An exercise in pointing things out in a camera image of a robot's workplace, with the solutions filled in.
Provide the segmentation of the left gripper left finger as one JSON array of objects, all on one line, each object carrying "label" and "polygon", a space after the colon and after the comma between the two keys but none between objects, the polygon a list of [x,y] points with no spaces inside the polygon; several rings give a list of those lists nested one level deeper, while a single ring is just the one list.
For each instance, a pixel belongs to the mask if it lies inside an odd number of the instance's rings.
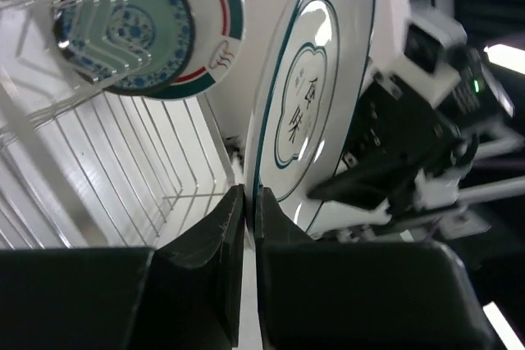
[{"label": "left gripper left finger", "polygon": [[239,342],[244,192],[162,248],[1,253],[4,349],[232,349]]}]

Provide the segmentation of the red green rimmed plate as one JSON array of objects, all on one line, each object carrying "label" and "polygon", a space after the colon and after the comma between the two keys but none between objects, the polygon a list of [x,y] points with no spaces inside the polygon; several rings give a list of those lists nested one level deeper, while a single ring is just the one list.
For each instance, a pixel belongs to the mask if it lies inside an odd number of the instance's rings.
[{"label": "red green rimmed plate", "polygon": [[196,35],[194,52],[182,74],[160,92],[158,100],[194,96],[218,84],[231,70],[244,40],[244,0],[188,0]]}]

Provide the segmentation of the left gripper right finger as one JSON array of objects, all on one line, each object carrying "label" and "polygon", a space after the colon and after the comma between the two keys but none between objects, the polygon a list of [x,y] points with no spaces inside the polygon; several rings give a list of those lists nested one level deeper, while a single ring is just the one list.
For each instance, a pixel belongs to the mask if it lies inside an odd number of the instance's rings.
[{"label": "left gripper right finger", "polygon": [[317,242],[258,190],[258,318],[265,349],[492,349],[463,262],[436,242]]}]

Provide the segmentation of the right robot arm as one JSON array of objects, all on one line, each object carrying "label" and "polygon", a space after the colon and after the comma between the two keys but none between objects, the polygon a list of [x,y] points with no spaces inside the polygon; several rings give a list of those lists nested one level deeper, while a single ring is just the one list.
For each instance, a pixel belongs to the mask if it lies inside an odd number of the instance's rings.
[{"label": "right robot arm", "polygon": [[396,231],[520,194],[523,178],[461,189],[489,149],[479,138],[514,107],[461,25],[414,11],[393,49],[377,0],[324,0],[340,40],[334,95],[294,222],[308,234],[358,225]]}]

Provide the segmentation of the white plate green clover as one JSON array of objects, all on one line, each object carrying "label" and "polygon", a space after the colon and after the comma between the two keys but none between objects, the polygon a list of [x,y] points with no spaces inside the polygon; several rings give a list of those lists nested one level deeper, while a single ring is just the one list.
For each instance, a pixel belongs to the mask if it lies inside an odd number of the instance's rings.
[{"label": "white plate green clover", "polygon": [[349,209],[308,197],[340,164],[358,97],[401,54],[409,0],[287,0],[262,67],[244,157],[246,225],[258,189],[304,232],[336,227]]}]

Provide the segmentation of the blue floral green plate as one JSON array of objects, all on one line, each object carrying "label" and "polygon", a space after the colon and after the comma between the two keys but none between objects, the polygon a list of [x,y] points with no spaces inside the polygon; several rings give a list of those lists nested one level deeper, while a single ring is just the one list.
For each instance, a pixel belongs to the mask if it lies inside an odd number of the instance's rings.
[{"label": "blue floral green plate", "polygon": [[149,96],[189,65],[196,28],[188,0],[93,0],[54,12],[52,32],[80,76],[107,91]]}]

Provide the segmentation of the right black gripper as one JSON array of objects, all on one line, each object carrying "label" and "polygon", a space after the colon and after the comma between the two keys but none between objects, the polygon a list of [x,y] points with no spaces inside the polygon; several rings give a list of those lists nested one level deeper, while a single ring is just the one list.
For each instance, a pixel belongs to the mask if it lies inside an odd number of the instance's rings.
[{"label": "right black gripper", "polygon": [[383,208],[395,224],[459,212],[459,181],[479,146],[476,114],[452,94],[433,108],[400,78],[378,73],[356,106],[347,170],[314,185],[307,197]]}]

